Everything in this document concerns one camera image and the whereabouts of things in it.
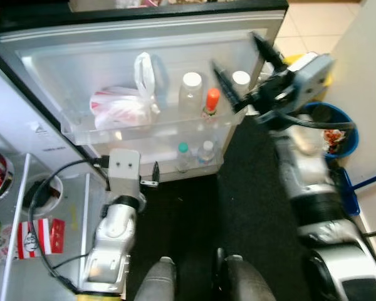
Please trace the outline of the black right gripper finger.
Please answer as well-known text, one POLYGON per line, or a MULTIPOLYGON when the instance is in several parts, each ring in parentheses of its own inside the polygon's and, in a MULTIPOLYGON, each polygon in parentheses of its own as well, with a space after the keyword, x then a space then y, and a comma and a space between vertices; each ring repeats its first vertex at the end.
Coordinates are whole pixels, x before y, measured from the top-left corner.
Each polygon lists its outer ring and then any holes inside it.
POLYGON ((265 62, 270 63, 274 71, 284 71, 288 68, 288 64, 283 61, 280 52, 277 51, 274 46, 257 33, 251 33, 251 37, 259 56, 262 57, 265 62))
POLYGON ((245 109, 246 102, 240 96, 239 92, 234 86, 234 82, 226 74, 226 72, 219 66, 216 61, 212 61, 212 71, 219 83, 219 89, 226 97, 226 100, 231 104, 232 112, 238 113, 245 109))

